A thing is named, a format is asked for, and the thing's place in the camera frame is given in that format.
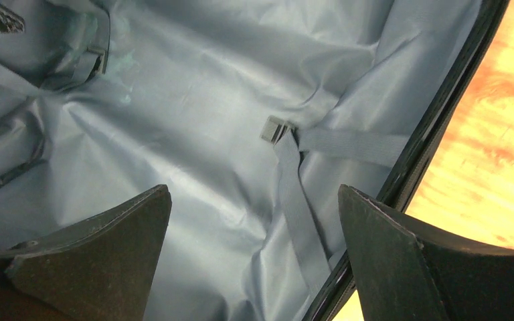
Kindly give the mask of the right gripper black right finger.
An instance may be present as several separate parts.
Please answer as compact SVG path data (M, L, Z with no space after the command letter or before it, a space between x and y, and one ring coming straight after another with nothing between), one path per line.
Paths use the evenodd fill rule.
M514 249L445 231L351 186L338 200L365 320L514 320Z

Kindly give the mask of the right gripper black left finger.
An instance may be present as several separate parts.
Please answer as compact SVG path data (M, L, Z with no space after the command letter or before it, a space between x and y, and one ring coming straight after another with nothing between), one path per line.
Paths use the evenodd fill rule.
M0 250L0 320L142 320L171 206L157 185Z

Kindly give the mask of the yellow Pikachu hard-shell suitcase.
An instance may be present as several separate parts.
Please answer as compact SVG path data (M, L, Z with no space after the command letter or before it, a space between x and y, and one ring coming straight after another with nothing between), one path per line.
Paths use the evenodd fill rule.
M506 1L0 1L0 250L157 186L142 320L322 320L341 185L395 204Z

